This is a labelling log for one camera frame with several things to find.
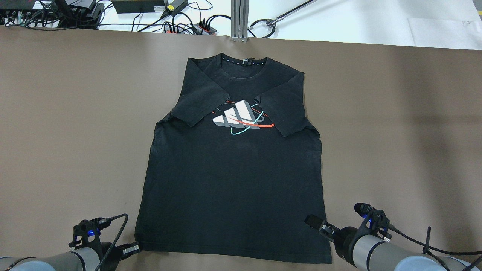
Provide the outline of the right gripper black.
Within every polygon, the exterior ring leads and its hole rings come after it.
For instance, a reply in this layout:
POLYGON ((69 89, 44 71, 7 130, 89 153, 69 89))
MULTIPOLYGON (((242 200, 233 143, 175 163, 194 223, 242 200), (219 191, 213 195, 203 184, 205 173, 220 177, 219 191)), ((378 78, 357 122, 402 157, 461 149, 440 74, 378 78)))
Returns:
POLYGON ((355 227, 344 227, 340 230, 331 223, 315 216, 308 215, 304 222, 317 230, 317 232, 329 241, 334 242, 336 254, 349 264, 354 264, 353 251, 358 239, 360 239, 363 231, 355 227))

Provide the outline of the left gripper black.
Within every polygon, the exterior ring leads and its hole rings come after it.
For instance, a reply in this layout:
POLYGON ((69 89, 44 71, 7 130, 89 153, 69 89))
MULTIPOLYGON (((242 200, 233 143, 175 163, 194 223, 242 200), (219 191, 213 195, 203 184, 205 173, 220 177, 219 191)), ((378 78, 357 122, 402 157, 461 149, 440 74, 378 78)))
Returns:
MULTIPOLYGON (((112 243, 110 242, 102 242, 102 252, 104 254, 107 253, 111 245, 112 243)), ((114 246, 113 249, 110 251, 110 254, 103 262, 100 269, 117 269, 119 262, 121 261, 122 254, 137 254, 140 252, 141 249, 139 243, 130 243, 121 246, 114 246)))

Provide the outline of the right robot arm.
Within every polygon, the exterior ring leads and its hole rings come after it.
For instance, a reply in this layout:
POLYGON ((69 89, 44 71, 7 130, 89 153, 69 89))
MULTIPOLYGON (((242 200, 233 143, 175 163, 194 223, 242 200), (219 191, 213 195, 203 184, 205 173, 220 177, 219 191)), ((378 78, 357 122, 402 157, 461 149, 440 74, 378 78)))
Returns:
POLYGON ((416 253, 389 242, 388 233, 378 235, 376 223, 368 216, 360 227, 337 228, 313 214, 305 223, 332 242, 336 254, 358 271, 478 271, 481 257, 472 263, 455 257, 416 253))

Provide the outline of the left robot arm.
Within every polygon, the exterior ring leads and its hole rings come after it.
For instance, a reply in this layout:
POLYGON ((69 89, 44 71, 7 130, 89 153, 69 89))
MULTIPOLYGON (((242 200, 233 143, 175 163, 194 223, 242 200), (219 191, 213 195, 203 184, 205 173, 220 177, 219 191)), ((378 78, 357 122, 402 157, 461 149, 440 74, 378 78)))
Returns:
MULTIPOLYGON (((140 253, 138 242, 114 246, 100 271, 115 271, 120 261, 140 253)), ((80 248, 53 257, 1 257, 2 271, 95 271, 101 258, 91 248, 80 248)))

